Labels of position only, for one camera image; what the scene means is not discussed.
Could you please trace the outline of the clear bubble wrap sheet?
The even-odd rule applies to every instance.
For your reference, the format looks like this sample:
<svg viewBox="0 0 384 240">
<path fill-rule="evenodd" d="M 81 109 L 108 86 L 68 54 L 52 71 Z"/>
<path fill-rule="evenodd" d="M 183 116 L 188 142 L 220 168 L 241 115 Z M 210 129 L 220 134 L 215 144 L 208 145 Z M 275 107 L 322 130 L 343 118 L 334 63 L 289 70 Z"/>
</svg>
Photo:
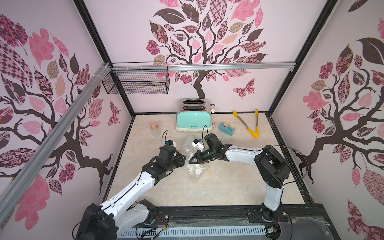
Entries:
<svg viewBox="0 0 384 240">
<path fill-rule="evenodd" d="M 197 159 L 194 158 L 194 155 L 199 150 L 198 147 L 193 146 L 195 137 L 188 135 L 182 144 L 182 154 L 186 156 L 185 169 L 187 172 L 187 177 L 193 183 L 196 183 L 202 179 L 203 175 L 208 171 L 208 165 L 198 164 Z"/>
</svg>

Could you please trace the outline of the teal tape dispenser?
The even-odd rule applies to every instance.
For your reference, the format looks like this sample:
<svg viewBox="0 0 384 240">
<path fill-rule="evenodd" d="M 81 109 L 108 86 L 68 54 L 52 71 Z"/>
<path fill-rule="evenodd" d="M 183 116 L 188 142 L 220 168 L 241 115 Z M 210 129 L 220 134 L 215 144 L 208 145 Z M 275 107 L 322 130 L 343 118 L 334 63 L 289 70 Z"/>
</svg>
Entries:
<svg viewBox="0 0 384 240">
<path fill-rule="evenodd" d="M 220 123 L 219 125 L 219 131 L 225 133 L 226 135 L 228 136 L 233 136 L 235 131 L 236 131 L 236 128 L 233 128 L 229 123 L 227 122 L 222 122 Z"/>
</svg>

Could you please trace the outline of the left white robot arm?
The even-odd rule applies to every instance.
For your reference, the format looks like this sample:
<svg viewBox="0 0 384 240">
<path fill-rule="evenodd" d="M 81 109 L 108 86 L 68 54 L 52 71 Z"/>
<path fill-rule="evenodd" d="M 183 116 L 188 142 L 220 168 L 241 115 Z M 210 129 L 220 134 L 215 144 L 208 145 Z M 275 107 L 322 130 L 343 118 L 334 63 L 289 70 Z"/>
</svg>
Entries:
<svg viewBox="0 0 384 240">
<path fill-rule="evenodd" d="M 73 239 L 116 240 L 123 231 L 145 222 L 156 207 L 148 201 L 141 201 L 136 206 L 134 203 L 174 169 L 185 165 L 186 157 L 176 150 L 175 145 L 175 142 L 167 141 L 160 147 L 159 154 L 145 164 L 123 190 L 100 205 L 90 204 L 76 224 L 77 232 L 72 231 Z"/>
</svg>

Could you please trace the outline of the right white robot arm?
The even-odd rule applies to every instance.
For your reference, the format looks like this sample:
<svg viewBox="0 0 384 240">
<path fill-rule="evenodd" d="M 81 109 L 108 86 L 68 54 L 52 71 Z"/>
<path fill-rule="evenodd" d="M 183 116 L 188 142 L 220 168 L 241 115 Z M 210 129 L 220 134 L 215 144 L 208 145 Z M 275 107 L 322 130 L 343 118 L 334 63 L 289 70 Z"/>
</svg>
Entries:
<svg viewBox="0 0 384 240">
<path fill-rule="evenodd" d="M 282 210 L 284 187 L 291 173 L 289 162 L 271 145 L 261 149 L 237 147 L 232 144 L 223 144 L 213 133 L 208 134 L 204 139 L 208 148 L 198 150 L 189 160 L 189 164 L 202 165 L 210 161 L 222 160 L 256 166 L 266 183 L 266 194 L 260 216 L 265 222 L 271 223 L 277 220 Z"/>
</svg>

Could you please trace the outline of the small pink lidded jar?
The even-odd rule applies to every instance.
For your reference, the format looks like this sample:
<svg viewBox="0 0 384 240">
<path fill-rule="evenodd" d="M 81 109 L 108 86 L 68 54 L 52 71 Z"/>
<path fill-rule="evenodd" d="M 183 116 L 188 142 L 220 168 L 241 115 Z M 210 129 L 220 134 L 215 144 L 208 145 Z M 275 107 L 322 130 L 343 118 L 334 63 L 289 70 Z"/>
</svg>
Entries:
<svg viewBox="0 0 384 240">
<path fill-rule="evenodd" d="M 151 133 L 154 137 L 159 137 L 162 133 L 162 130 L 161 128 L 159 127 L 158 123 L 157 122 L 152 122 L 150 124 L 150 127 L 151 127 Z"/>
</svg>

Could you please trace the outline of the mint green toaster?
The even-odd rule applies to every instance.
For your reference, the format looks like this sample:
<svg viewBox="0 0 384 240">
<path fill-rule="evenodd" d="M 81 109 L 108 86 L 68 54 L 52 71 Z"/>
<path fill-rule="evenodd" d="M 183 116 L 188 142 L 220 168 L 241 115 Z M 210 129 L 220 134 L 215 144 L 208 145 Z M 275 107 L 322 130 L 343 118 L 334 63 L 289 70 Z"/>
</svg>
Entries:
<svg viewBox="0 0 384 240">
<path fill-rule="evenodd" d="M 181 132 L 198 132 L 204 127 L 213 128 L 212 109 L 208 100 L 187 98 L 182 100 L 176 115 L 176 130 Z"/>
</svg>

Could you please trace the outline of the yellow metal kitchen tongs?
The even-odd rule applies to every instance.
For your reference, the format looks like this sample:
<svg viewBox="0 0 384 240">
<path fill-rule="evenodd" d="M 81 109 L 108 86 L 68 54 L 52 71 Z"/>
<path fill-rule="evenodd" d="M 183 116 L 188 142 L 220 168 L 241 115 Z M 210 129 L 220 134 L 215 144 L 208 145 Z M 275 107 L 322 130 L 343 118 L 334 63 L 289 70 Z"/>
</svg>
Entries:
<svg viewBox="0 0 384 240">
<path fill-rule="evenodd" d="M 247 130 L 249 131 L 249 133 L 255 138 L 255 139 L 258 139 L 259 138 L 259 135 L 260 135 L 260 131 L 259 131 L 259 125 L 258 125 L 258 117 L 259 117 L 259 111 L 258 109 L 256 109 L 255 111 L 255 116 L 256 116 L 256 130 L 253 131 L 250 126 L 240 117 L 240 115 L 236 112 L 236 111 L 233 111 L 233 115 L 247 128 Z"/>
</svg>

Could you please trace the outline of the aluminium frame rail back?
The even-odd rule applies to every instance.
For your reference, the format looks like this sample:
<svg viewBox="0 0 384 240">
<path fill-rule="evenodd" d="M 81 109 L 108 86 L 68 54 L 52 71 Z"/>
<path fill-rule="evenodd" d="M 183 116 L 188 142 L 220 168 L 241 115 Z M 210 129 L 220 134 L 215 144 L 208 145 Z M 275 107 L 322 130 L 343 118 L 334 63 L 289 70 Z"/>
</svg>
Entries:
<svg viewBox="0 0 384 240">
<path fill-rule="evenodd" d="M 255 70 L 255 69 L 294 69 L 294 62 L 261 62 L 261 63 L 234 63 L 234 64 L 198 64 L 198 65 L 144 65 L 147 62 L 114 63 L 116 71 L 208 71 L 208 70 Z"/>
</svg>

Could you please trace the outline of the aluminium frame rail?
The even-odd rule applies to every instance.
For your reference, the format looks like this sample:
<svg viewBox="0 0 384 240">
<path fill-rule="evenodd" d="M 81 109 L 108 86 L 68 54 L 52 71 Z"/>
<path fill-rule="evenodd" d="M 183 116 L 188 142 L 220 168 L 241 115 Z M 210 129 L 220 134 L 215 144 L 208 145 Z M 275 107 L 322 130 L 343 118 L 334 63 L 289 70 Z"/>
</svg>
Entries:
<svg viewBox="0 0 384 240">
<path fill-rule="evenodd" d="M 32 181 L 35 179 L 44 163 L 49 159 L 49 156 L 67 132 L 70 125 L 79 115 L 81 108 L 85 106 L 94 90 L 109 74 L 110 70 L 110 63 L 103 63 L 99 67 L 99 69 L 91 77 L 90 82 L 83 88 L 83 91 L 74 100 L 69 109 L 53 128 L 52 133 L 50 133 L 43 143 L 37 148 L 32 158 L 26 163 L 20 173 L 14 178 L 5 192 L 1 195 L 1 225 L 4 224 L 12 210 L 19 202 L 20 198 L 32 184 Z"/>
<path fill-rule="evenodd" d="M 255 69 L 294 69 L 294 62 L 261 62 L 261 63 L 234 63 L 234 64 L 198 64 L 198 65 L 144 65 L 147 62 L 114 63 L 116 71 L 208 71 L 208 70 L 255 70 Z"/>
</svg>

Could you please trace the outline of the aluminium frame rail left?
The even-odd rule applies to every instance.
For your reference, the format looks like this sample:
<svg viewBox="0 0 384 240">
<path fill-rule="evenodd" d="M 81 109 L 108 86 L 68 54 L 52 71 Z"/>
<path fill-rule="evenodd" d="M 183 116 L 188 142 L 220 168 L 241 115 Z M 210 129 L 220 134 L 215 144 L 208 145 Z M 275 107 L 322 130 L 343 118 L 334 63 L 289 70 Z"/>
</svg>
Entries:
<svg viewBox="0 0 384 240">
<path fill-rule="evenodd" d="M 70 125 L 79 115 L 81 108 L 85 106 L 94 90 L 109 74 L 110 70 L 110 63 L 103 63 L 99 67 L 99 69 L 91 77 L 90 82 L 83 88 L 83 91 L 74 100 L 69 109 L 53 128 L 52 133 L 50 133 L 43 143 L 37 148 L 32 158 L 26 163 L 20 173 L 14 178 L 5 192 L 1 195 L 1 225 L 4 224 L 12 210 L 19 202 L 20 198 L 32 184 L 32 181 L 35 179 L 44 163 L 49 159 L 49 156 L 67 132 Z"/>
</svg>

